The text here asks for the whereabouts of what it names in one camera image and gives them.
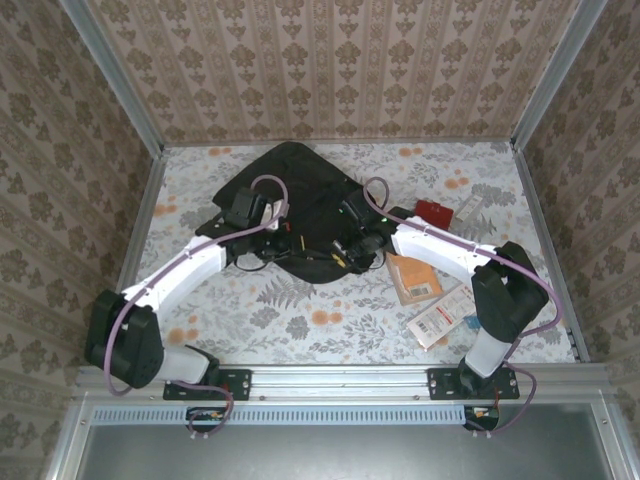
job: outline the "floral wallpaper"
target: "floral wallpaper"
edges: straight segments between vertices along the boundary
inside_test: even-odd
[[[508,138],[579,0],[90,0],[167,144]]]
[[[640,2],[610,1],[525,155],[594,361],[640,445]]]
[[[55,446],[149,166],[58,3],[0,1],[0,478],[39,478]]]

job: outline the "gray metal panel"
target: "gray metal panel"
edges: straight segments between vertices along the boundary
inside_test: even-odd
[[[582,0],[578,5],[511,135],[516,148],[524,149],[527,145],[606,4],[607,0]]]
[[[588,405],[541,406],[491,439],[461,427],[94,427],[80,479],[612,479]]]
[[[187,406],[96,407],[92,426],[186,425]],[[217,424],[211,420],[195,425]],[[234,425],[463,425],[462,405],[343,406],[310,405],[279,407],[237,405],[227,424]]]
[[[154,160],[159,159],[162,153],[162,135],[140,102],[127,74],[102,34],[98,22],[93,18],[86,0],[60,0],[60,3],[80,33],[82,41],[91,52],[91,56],[102,70],[120,105],[127,112],[127,116],[138,131],[151,157]]]
[[[551,277],[551,284],[556,291],[562,304],[564,305],[564,318],[569,324],[573,339],[578,350],[578,356],[583,362],[589,362],[589,352],[587,351],[587,344],[584,341],[582,330],[580,329],[580,323],[576,311],[573,309],[573,303],[569,296],[569,290],[567,289],[567,283],[562,275],[562,269],[560,268],[560,262],[558,256],[553,248],[553,242],[551,241],[551,235],[547,228],[547,222],[544,219],[542,213],[542,207],[536,194],[535,186],[533,185],[533,179],[529,172],[529,167],[524,157],[522,149],[516,150],[514,153],[516,166],[518,173],[520,174],[520,180],[522,181],[522,187],[524,189],[527,202],[529,203],[529,210],[531,211],[531,217],[533,218],[533,225],[538,233],[538,239],[540,240],[540,246],[542,247],[542,254],[547,261],[547,271]]]

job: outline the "small black object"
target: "small black object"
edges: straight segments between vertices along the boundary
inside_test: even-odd
[[[205,374],[205,377],[203,378],[203,381],[200,382],[200,385],[214,385],[216,387],[224,388],[225,390],[228,390],[231,395],[233,395],[233,399],[235,401],[242,402],[249,400],[249,396],[251,394],[251,373],[251,370],[248,369],[217,368],[215,375]],[[193,390],[189,388],[182,388],[174,383],[165,384],[162,398],[164,400],[183,401],[225,399],[222,393],[207,390]]]
[[[475,412],[475,409],[477,408],[486,409],[484,415],[478,417]],[[490,432],[498,426],[498,422],[500,421],[500,411],[495,405],[490,405],[487,407],[465,406],[464,418],[467,420],[467,423],[463,425],[465,429],[471,432],[473,432],[474,430],[477,432]]]
[[[189,429],[189,424],[191,423],[191,429],[197,433],[209,433],[213,430],[222,420],[225,413],[227,411],[227,407],[193,407],[187,408],[187,412],[185,414],[185,421],[187,422],[187,429]],[[198,421],[208,421],[205,425],[194,425],[194,422]]]
[[[520,398],[516,374],[507,367],[499,368],[489,377],[483,388],[475,393],[460,381],[458,368],[430,368],[427,370],[427,385],[431,400],[495,400],[496,391],[503,400]]]
[[[238,230],[256,227],[260,225],[267,203],[269,199],[266,196],[242,187],[236,193],[224,223]]]

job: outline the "table surface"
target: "table surface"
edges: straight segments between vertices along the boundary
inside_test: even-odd
[[[459,235],[525,247],[548,281],[523,186],[507,143],[308,144],[319,155],[363,183],[389,182],[389,205],[413,208],[430,199],[457,208],[471,194],[484,198],[478,218]],[[211,198],[270,146],[184,147],[163,153],[167,162],[138,279],[151,274],[189,241],[219,209]],[[241,266],[259,265],[254,257]],[[458,284],[439,272],[445,290]],[[347,275],[325,285],[298,280],[276,265],[256,273],[234,266],[211,277],[166,318],[166,344],[195,345],[226,364],[421,364],[457,363],[476,333],[466,324],[424,351],[406,328],[431,302],[401,306],[387,268]],[[548,322],[547,305],[533,325]],[[527,337],[512,360],[574,362],[563,326]]]

